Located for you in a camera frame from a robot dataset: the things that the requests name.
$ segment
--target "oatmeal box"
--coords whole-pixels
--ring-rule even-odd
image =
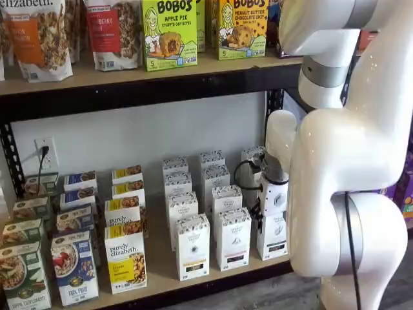
[[[196,65],[195,0],[142,0],[147,71]]]
[[[0,274],[9,309],[44,310],[52,307],[40,241],[3,245],[0,248]]]
[[[105,247],[112,294],[146,287],[146,262],[141,222],[105,228]]]
[[[219,60],[265,56],[268,0],[218,0]]]
[[[51,252],[63,307],[99,296],[88,229],[56,235]]]

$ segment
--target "apple pie oat bites box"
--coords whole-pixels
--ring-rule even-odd
[[[105,227],[105,247],[112,294],[147,286],[140,221]]]
[[[88,229],[56,235],[51,252],[63,307],[99,296]]]
[[[265,56],[268,0],[218,0],[219,60]]]
[[[4,0],[0,8],[25,79],[61,81],[73,74],[65,0]]]
[[[140,0],[85,0],[95,69],[113,71],[142,65]]]
[[[142,0],[147,71],[197,64],[196,0]]]
[[[44,310],[52,307],[40,241],[0,247],[0,284],[10,309]]]

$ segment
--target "bobo's oat bites box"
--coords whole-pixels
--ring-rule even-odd
[[[143,0],[147,71],[197,64],[195,0]]]
[[[265,56],[268,0],[218,0],[219,60]]]

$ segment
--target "granola bag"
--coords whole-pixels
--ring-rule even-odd
[[[6,0],[0,7],[25,79],[61,81],[73,74],[64,0]]]
[[[142,65],[140,0],[85,0],[95,69],[133,69]]]

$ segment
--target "product packaging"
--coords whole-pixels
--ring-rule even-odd
[[[212,199],[212,224],[214,226],[214,240],[216,241],[218,214],[242,208],[243,194],[237,185],[218,186],[212,189]]]
[[[146,287],[146,260],[141,222],[105,228],[112,294]]]
[[[258,229],[257,249],[262,260],[287,255],[287,223],[284,213],[264,216]]]
[[[209,274],[210,225],[205,214],[176,222],[176,263],[179,280]]]
[[[140,0],[85,0],[95,69],[113,71],[142,65]]]
[[[218,214],[216,257],[221,271],[248,265],[250,239],[251,217],[246,208]]]
[[[0,248],[0,273],[8,274],[0,276],[0,284],[9,309],[44,310],[52,307],[40,241],[4,244]]]
[[[268,0],[218,0],[218,58],[265,56]]]
[[[189,172],[188,161],[186,160],[186,157],[176,157],[170,160],[162,161],[163,177],[173,172]]]
[[[23,77],[29,82],[47,82],[71,76],[66,1],[47,0],[23,6],[13,3],[5,1],[1,11],[7,16],[10,40]]]
[[[99,296],[92,237],[88,229],[56,235],[51,252],[63,307]]]
[[[214,187],[230,185],[231,175],[227,166],[212,165],[202,170],[201,185],[201,212],[209,218],[212,216],[212,189]]]
[[[112,171],[112,184],[124,184],[127,182],[143,180],[142,166],[136,165],[126,169]]]
[[[142,0],[147,71],[196,65],[196,2]]]
[[[95,190],[93,187],[77,189],[60,195],[60,210],[69,211],[75,207],[90,204],[93,214],[97,214]]]
[[[168,198],[168,226],[170,244],[173,251],[176,250],[176,222],[189,216],[198,214],[198,200],[195,192],[184,192],[171,195]]]
[[[205,51],[205,0],[196,0],[198,53]]]
[[[97,191],[96,171],[88,171],[65,176],[63,186],[65,192],[75,191],[77,189],[87,189],[88,187],[93,187],[94,190]]]

